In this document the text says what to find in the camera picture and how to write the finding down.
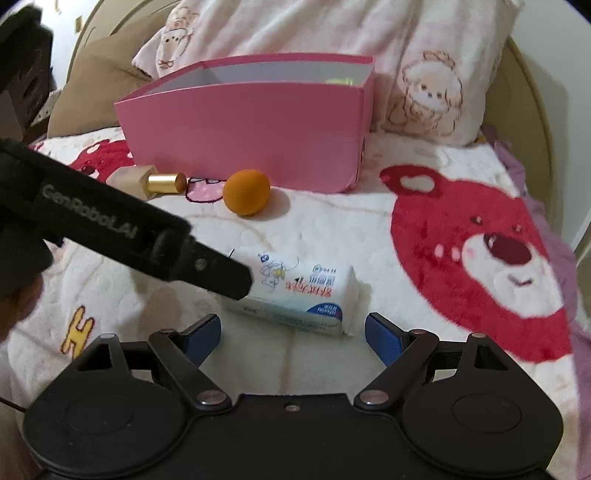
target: cable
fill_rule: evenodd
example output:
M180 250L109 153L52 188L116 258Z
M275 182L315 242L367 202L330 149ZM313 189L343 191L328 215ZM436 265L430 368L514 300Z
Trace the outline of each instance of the cable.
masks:
M4 403L7 407L14 408L16 411L25 413L27 411L26 408L17 405L6 398L0 397L0 403Z

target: black handheld device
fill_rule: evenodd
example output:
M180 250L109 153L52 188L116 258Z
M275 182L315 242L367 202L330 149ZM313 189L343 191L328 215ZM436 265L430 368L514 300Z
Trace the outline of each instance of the black handheld device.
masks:
M442 342L372 313L365 337L386 368L352 405L345 394L232 405L199 370L220 331L212 314L147 342L98 337L25 414L38 480L551 479L560 413L486 335Z
M186 220L11 140L0 140L0 215L0 297L49 267L44 240L61 245L64 237L161 280L233 299L252 285L247 266L197 242Z

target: bed frame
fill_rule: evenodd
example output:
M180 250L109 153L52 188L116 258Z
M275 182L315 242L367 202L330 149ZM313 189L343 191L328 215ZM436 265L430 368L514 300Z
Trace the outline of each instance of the bed frame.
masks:
M67 78L81 47L116 33L125 24L172 8L171 0L99 0L78 37ZM540 93L521 52L510 38L505 46L495 81L486 95L485 123L511 144L525 165L529 192L546 206L553 224L555 166L552 136Z

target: purple cloth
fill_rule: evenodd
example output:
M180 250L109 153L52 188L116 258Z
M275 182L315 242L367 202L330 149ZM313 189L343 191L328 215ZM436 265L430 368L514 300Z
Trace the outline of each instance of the purple cloth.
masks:
M573 349L574 370L579 389L579 465L577 477L580 480L591 476L591 334L583 331L575 321L577 313L578 287L576 258L570 248L550 230L544 216L544 205L532 198L525 188L525 168L511 154L506 143L500 141L494 127L483 126L487 141L496 156L507 169L509 176L520 192L538 229L554 275L560 284L564 308L569 320L570 343Z

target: tissue pack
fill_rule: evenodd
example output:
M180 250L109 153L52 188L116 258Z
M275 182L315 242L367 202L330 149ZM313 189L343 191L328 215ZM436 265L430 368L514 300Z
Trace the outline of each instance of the tissue pack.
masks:
M330 335L350 331L358 298L350 265L241 249L230 256L251 268L254 282L242 300L220 298L227 309Z

